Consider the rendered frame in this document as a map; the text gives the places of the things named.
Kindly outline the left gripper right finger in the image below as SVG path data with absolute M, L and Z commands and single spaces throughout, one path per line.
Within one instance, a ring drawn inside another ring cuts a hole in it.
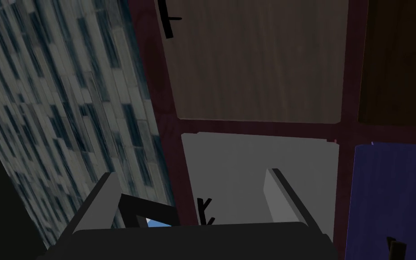
M 319 224 L 317 203 L 304 194 L 302 187 L 296 189 L 279 169 L 266 170 L 263 193 L 275 223 L 302 223 L 318 234 L 325 233 Z

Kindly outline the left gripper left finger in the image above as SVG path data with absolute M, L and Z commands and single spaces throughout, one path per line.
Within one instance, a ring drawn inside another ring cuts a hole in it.
M 60 237 L 67 238 L 79 230 L 110 228 L 121 194 L 117 174 L 104 173 Z

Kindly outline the grey cupboard door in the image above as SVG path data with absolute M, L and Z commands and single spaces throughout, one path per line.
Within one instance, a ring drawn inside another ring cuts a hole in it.
M 339 146 L 324 139 L 199 132 L 182 143 L 194 199 L 211 198 L 215 224 L 270 223 L 264 183 L 278 169 L 315 219 L 333 236 Z

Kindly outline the dark red cupboard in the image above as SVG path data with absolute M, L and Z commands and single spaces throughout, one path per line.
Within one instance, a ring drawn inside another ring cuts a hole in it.
M 348 3 L 342 117 L 339 123 L 332 125 L 178 118 L 163 50 L 158 6 L 154 0 L 128 0 L 128 3 L 181 224 L 197 224 L 196 207 L 191 199 L 192 189 L 182 147 L 183 133 L 215 132 L 327 139 L 336 141 L 340 146 L 333 242 L 338 251 L 338 260 L 346 260 L 356 146 L 370 141 L 416 144 L 416 126 L 364 125 L 358 121 L 370 1 L 349 0 Z

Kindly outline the blue cupboard door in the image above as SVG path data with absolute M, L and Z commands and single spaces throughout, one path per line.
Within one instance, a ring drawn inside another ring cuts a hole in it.
M 416 144 L 356 147 L 345 260 L 388 260 L 387 237 L 416 260 Z

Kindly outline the dark brown cupboard door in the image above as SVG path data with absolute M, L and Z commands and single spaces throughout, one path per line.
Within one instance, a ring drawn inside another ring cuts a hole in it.
M 416 126 L 416 0 L 369 0 L 358 120 Z

